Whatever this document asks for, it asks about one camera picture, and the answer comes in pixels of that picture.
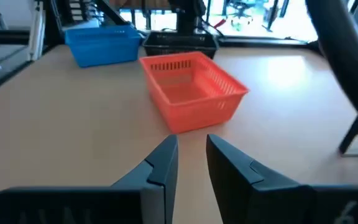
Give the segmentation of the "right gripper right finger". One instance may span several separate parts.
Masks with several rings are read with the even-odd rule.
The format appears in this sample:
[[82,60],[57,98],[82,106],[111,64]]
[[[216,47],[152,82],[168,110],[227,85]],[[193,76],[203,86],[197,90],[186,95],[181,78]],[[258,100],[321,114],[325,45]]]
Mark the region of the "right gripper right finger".
[[299,183],[215,134],[206,157],[224,223],[358,224],[358,185]]

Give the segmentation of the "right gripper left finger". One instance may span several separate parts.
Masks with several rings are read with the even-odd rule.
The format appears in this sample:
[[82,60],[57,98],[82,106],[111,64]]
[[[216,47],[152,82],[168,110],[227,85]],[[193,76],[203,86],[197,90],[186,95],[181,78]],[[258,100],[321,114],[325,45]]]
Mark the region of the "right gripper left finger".
[[0,223],[171,223],[178,139],[167,136],[110,186],[11,187],[0,191]]

